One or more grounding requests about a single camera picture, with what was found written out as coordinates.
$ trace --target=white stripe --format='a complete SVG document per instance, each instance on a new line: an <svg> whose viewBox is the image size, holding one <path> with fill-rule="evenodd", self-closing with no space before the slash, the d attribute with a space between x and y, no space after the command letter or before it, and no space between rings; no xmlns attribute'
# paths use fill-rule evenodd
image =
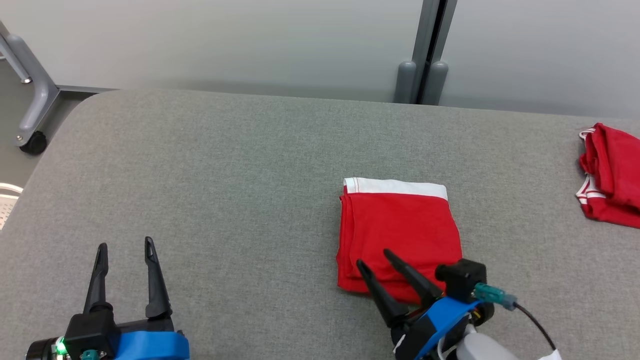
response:
<svg viewBox="0 0 640 360"><path fill-rule="evenodd" d="M586 140L587 134L593 134L593 133L595 133L595 131L596 131L596 129L592 127L590 129L586 129L586 130L581 131L580 134L578 134L578 136L581 139Z"/></svg>
<svg viewBox="0 0 640 360"><path fill-rule="evenodd" d="M578 190L578 192L575 194L575 196L578 198L578 201L580 201L581 204L585 205L588 203L588 199L593 199L596 197L601 199L607 198L607 196L600 192L600 190L596 187L596 180L591 174L586 174L584 183L580 187L580 190Z"/></svg>
<svg viewBox="0 0 640 360"><path fill-rule="evenodd" d="M407 195L434 196L448 200L447 188L439 184L347 177L344 179L344 186L347 187L347 193L403 193Z"/></svg>

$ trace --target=white wall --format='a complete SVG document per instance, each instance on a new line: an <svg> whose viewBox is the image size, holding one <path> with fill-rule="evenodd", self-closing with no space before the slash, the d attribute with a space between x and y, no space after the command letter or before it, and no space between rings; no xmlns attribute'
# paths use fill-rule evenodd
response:
<svg viewBox="0 0 640 360"><path fill-rule="evenodd" d="M57 85L391 101L421 0L3 0Z"/></svg>
<svg viewBox="0 0 640 360"><path fill-rule="evenodd" d="M440 105L640 119L640 2L459 0Z"/></svg>

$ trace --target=white chair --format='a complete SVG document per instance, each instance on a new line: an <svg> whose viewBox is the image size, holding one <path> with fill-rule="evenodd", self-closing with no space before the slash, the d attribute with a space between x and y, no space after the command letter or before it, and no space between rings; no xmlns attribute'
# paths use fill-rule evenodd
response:
<svg viewBox="0 0 640 360"><path fill-rule="evenodd" d="M22 194L23 189L19 186L0 183L0 190L9 190L14 193ZM15 203L18 201L18 197L15 195L5 195L0 193L0 230L4 227L6 219L11 214Z"/></svg>

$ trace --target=red garment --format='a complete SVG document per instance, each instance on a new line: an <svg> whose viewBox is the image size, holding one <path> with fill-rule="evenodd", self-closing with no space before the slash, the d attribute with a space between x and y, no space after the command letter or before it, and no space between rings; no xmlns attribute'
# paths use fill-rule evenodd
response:
<svg viewBox="0 0 640 360"><path fill-rule="evenodd" d="M444 289L444 283L435 279L435 268L462 257L444 186L363 178L346 179L349 181L351 186L345 186L340 197L338 286L368 292L356 267L356 261L362 259L394 298L418 303L413 288L384 256L383 249L390 249Z"/></svg>
<svg viewBox="0 0 640 360"><path fill-rule="evenodd" d="M587 178L576 196L585 216L640 229L640 140L601 123L580 137Z"/></svg>
<svg viewBox="0 0 640 360"><path fill-rule="evenodd" d="M587 174L587 179L576 196L580 200L580 206L586 217L640 229L640 211L608 199L605 194L596 189L593 176Z"/></svg>
<svg viewBox="0 0 640 360"><path fill-rule="evenodd" d="M583 132L580 157L595 186L613 202L640 209L640 140L601 123Z"/></svg>

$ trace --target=black cable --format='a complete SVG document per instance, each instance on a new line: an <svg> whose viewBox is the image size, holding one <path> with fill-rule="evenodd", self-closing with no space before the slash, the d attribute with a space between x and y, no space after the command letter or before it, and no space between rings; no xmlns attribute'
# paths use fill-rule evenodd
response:
<svg viewBox="0 0 640 360"><path fill-rule="evenodd" d="M545 339L547 339L547 342L549 343L549 345L551 345L551 349L555 350L556 349L556 345L554 344L553 340L551 340L551 337L549 336L549 334L547 334L547 332L545 331L545 328L543 328L542 325L540 325L538 320L535 317L533 317L533 315L530 312L528 312L524 307L522 307L517 302L514 302L513 306L516 309L522 311L524 313L524 315L527 315L527 317L530 318L531 321L533 321L534 324L536 324L536 326L538 327L540 332L542 332L542 335L544 335Z"/></svg>

